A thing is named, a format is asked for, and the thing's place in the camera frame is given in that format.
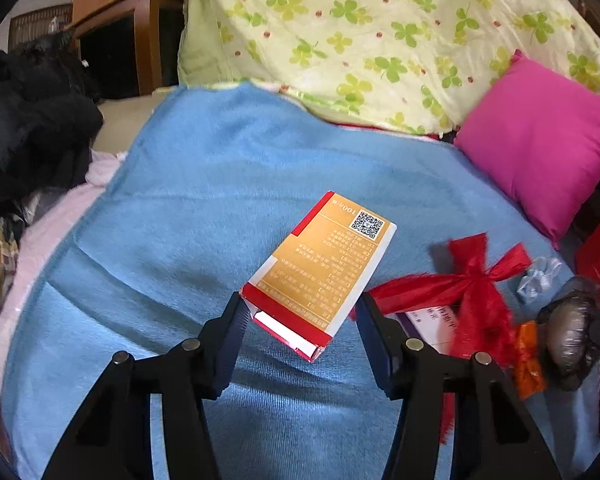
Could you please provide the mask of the orange and red carton box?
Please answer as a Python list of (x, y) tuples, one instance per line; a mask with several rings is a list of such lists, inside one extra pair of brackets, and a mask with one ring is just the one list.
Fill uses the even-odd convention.
[(253, 321), (308, 362), (332, 342), (396, 225), (329, 191), (239, 293)]

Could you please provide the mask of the orange snack wrapper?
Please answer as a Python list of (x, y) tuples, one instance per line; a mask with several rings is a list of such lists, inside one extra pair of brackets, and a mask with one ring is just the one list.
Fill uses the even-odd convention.
[(521, 400), (526, 400), (547, 388), (546, 377), (540, 363), (538, 326), (534, 321), (517, 327), (515, 349), (517, 352), (514, 366), (515, 386)]

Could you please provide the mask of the dark grey crumpled plastic bag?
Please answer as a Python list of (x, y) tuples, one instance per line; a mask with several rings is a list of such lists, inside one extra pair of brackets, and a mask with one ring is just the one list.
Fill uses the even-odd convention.
[(583, 276), (573, 276), (536, 317), (539, 361), (553, 386), (576, 391), (600, 359), (600, 348), (588, 330), (600, 320), (600, 286)]

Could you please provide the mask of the white purple paper card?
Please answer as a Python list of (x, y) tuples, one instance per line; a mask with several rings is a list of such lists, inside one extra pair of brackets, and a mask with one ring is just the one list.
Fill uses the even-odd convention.
[(457, 319), (450, 307), (423, 308), (397, 313), (394, 317), (407, 336), (418, 338), (437, 352), (450, 355), (457, 328)]

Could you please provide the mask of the blue towel blanket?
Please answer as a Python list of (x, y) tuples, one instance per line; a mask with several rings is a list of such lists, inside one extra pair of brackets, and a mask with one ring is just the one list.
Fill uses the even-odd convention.
[[(175, 91), (23, 307), (1, 391), (20, 477), (42, 476), (114, 352), (144, 358), (196, 336), (330, 191), (396, 225), (373, 285), (448, 272), (446, 243), (477, 233), (490, 262), (517, 244), (555, 252), (449, 144), (339, 128), (250, 84)], [(312, 363), (250, 325), (204, 411), (224, 478), (377, 479), (400, 406), (347, 322)]]

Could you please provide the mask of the magenta pillow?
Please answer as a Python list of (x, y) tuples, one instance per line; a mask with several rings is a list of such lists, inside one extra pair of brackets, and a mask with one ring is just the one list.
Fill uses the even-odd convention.
[(516, 51), (454, 144), (558, 243), (600, 182), (600, 96)]

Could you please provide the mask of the white bed sheet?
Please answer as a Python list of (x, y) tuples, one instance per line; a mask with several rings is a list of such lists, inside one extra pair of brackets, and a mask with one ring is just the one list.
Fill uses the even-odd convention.
[(104, 126), (96, 138), (85, 182), (61, 196), (24, 231), (15, 281), (0, 313), (0, 391), (12, 335), (35, 281), (59, 243), (106, 190), (140, 129), (167, 94), (156, 91), (150, 96), (102, 104), (99, 109), (104, 114)]

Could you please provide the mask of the black clothing pile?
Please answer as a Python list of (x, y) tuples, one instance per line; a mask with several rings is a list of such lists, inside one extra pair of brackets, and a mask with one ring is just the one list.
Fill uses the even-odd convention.
[(104, 118), (70, 32), (0, 49), (0, 218), (40, 188), (84, 181)]

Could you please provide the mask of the brown wooden cabinet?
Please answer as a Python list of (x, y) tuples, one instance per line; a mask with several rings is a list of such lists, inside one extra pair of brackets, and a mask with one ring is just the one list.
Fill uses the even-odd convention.
[(80, 58), (105, 100), (178, 83), (184, 0), (73, 0)]

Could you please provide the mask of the woven brown door panel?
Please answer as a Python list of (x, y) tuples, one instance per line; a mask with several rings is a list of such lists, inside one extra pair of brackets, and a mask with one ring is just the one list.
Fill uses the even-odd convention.
[(15, 16), (9, 22), (7, 51), (65, 29), (72, 22), (72, 12), (72, 4), (65, 3)]

